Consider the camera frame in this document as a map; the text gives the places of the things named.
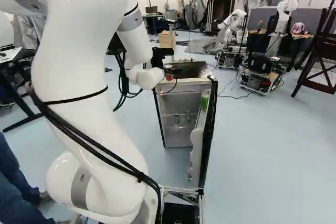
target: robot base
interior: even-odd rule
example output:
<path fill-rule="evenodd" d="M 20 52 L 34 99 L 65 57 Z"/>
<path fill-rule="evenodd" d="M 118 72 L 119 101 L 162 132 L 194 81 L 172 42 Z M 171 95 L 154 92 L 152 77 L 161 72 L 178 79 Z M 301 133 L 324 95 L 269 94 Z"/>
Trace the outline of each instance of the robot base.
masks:
<path fill-rule="evenodd" d="M 162 224 L 204 224 L 203 189 L 178 189 L 161 187 Z M 77 215 L 70 224 L 76 223 Z M 142 224 L 137 218 L 130 224 Z"/>

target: cardboard box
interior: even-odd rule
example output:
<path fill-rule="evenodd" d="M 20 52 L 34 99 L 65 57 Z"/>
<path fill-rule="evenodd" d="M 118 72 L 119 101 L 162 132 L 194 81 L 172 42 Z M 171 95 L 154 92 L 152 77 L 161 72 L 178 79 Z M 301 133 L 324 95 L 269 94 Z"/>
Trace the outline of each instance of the cardboard box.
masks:
<path fill-rule="evenodd" d="M 170 40 L 170 32 L 169 31 L 162 31 L 162 33 L 159 34 L 159 42 L 160 42 L 160 48 L 176 48 L 176 35 L 173 31 L 173 45 L 171 44 Z"/>

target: laboratory room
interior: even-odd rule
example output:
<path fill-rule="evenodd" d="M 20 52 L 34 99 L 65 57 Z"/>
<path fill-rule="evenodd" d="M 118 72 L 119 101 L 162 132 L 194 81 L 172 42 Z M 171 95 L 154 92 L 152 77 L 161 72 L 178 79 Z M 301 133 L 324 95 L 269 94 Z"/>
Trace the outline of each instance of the laboratory room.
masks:
<path fill-rule="evenodd" d="M 335 0 L 0 0 L 0 224 L 334 224 Z"/>

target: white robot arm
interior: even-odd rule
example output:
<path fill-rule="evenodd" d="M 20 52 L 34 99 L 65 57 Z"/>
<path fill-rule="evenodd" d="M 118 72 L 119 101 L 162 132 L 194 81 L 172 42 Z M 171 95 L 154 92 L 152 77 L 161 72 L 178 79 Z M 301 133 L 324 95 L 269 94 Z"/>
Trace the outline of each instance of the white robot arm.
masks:
<path fill-rule="evenodd" d="M 49 102 L 44 105 L 53 113 L 148 174 L 143 156 L 111 112 L 103 73 L 106 49 L 117 31 L 128 51 L 125 68 L 133 82 L 148 90 L 164 77 L 157 68 L 133 71 L 152 57 L 137 1 L 1 0 L 0 9 L 22 16 L 48 14 L 31 70 L 34 93 Z M 105 224 L 129 224 L 139 213 L 144 223 L 154 223 L 157 192 L 50 125 L 66 148 L 47 173 L 55 201 Z"/>
<path fill-rule="evenodd" d="M 223 31 L 225 31 L 223 41 L 227 43 L 231 40 L 233 32 L 237 33 L 243 28 L 243 22 L 246 15 L 247 13 L 243 10 L 234 10 L 222 23 L 217 25 L 217 28 L 221 29 L 218 33 L 218 37 L 222 38 Z"/>

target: pink object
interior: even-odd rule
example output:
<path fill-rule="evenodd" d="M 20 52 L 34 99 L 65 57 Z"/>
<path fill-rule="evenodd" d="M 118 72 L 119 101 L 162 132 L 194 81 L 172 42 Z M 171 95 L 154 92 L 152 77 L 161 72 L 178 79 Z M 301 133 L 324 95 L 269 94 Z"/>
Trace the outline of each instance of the pink object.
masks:
<path fill-rule="evenodd" d="M 301 22 L 295 23 L 291 30 L 292 34 L 300 34 L 301 32 L 305 30 L 304 26 L 305 26 L 304 23 L 301 23 Z"/>

